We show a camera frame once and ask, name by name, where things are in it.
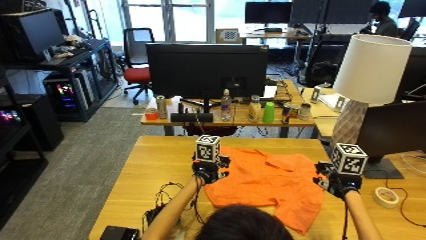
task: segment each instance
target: orange shirt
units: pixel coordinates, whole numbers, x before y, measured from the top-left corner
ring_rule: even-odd
[[[302,154],[272,155],[253,149],[221,146],[229,156],[229,176],[205,185],[216,207],[230,204],[276,206],[282,223],[305,235],[322,203],[313,161]]]

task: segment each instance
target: computer monitor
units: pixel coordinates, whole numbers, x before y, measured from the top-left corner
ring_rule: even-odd
[[[224,89],[232,97],[264,94],[266,46],[152,43],[146,53],[153,92],[204,99],[204,112]]]
[[[426,87],[409,94],[422,84],[426,84],[426,48],[413,47],[395,94],[395,101],[425,100]]]
[[[246,2],[245,23],[289,23],[291,2]]]
[[[397,177],[391,177],[387,167],[379,167],[383,156],[426,149],[425,109],[426,101],[367,108],[357,145],[369,155],[369,167],[378,165],[378,170],[385,170],[390,178]]]
[[[426,16],[426,1],[425,0],[405,0],[398,17],[425,17]]]

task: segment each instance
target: wooden desk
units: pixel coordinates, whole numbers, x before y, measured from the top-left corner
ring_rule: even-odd
[[[302,98],[306,103],[310,103],[310,115],[317,125],[318,132],[322,138],[331,138],[333,129],[337,121],[337,117],[339,115],[338,112],[334,112],[327,105],[325,105],[321,101],[317,103],[310,102],[310,97],[313,93],[313,88],[305,88]],[[322,88],[321,94],[333,94],[335,91],[333,88]]]
[[[194,141],[193,137],[140,137],[97,217],[89,240],[100,239],[106,225],[142,228],[141,217],[145,211],[154,207],[154,195],[160,186],[168,182],[185,184],[189,181]],[[326,159],[322,145],[314,139],[222,138],[221,145],[254,148],[272,154],[302,153],[314,162]],[[406,178],[405,180],[389,180],[390,187],[402,187],[410,194],[403,212],[413,221],[425,224],[426,217],[421,211],[426,205],[425,177],[406,168],[401,162],[401,154],[389,155],[389,158]],[[411,225],[403,219],[399,208],[386,209],[374,202],[371,193],[377,187],[383,186],[385,180],[363,179],[361,189],[363,203],[383,239],[423,239],[426,236],[425,228]],[[174,196],[178,189],[168,187],[166,191]],[[395,190],[395,192],[402,198],[403,192],[401,190]],[[345,216],[343,202],[329,193],[325,193],[323,196],[322,209],[306,236],[301,236],[290,230],[294,239],[341,239]],[[274,207],[266,207],[262,210],[272,213]],[[206,219],[214,211],[202,190],[198,198],[198,211],[202,219]],[[193,239],[200,228],[193,210],[184,212],[181,219],[186,229],[185,239]],[[349,220],[347,237],[357,239],[351,220]]]
[[[301,105],[303,103],[303,99],[298,93],[298,90],[291,82],[291,80],[285,80],[286,83],[286,89],[289,93],[291,94],[291,104]],[[146,120],[145,115],[141,118],[141,124],[142,125],[161,125],[164,126],[165,135],[173,136],[173,126],[182,126],[181,122],[170,122],[170,113],[177,113],[177,106],[180,102],[180,97],[173,97],[172,99],[166,100],[168,104],[168,119],[157,119],[157,120]],[[184,103],[184,108],[188,108],[189,112],[192,111],[193,105]],[[149,102],[148,108],[157,108],[156,99],[153,98]],[[310,118],[306,121],[302,121],[297,118],[291,118],[289,124],[282,124],[282,108],[276,108],[276,115],[274,115],[274,122],[273,123],[264,123],[262,121],[253,123],[248,120],[248,113],[249,113],[249,105],[246,104],[238,104],[233,103],[232,105],[232,120],[228,122],[224,122],[221,120],[221,110],[220,107],[214,107],[210,109],[210,112],[213,113],[213,123],[205,123],[204,126],[273,126],[273,127],[281,127],[279,136],[286,137],[286,131],[289,127],[313,127],[314,121]]]
[[[303,29],[294,29],[294,28],[287,28],[285,32],[274,33],[274,32],[264,32],[258,31],[256,33],[241,33],[240,37],[242,39],[242,44],[246,44],[248,38],[260,38],[260,39],[268,39],[268,38],[285,38],[285,39],[293,39],[295,40],[295,51],[294,51],[294,62],[297,63],[299,58],[301,58],[301,49],[302,49],[302,42],[305,40],[309,40],[311,38],[310,35],[295,35],[295,31],[299,30],[305,32]]]

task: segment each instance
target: can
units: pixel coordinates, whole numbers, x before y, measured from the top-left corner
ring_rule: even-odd
[[[291,105],[291,106],[290,106],[290,112],[289,112],[290,118],[297,118],[297,116],[298,116],[298,109],[299,109],[299,106],[297,106],[297,105]]]
[[[299,109],[298,109],[298,119],[306,121],[310,116],[310,104],[302,103]]]
[[[158,109],[158,117],[160,119],[168,118],[168,105],[165,102],[165,97],[162,95],[158,95],[156,98],[157,101],[157,109]]]
[[[287,124],[289,123],[289,114],[290,114],[290,109],[291,109],[291,106],[290,104],[285,103],[283,106],[282,106],[282,123]]]

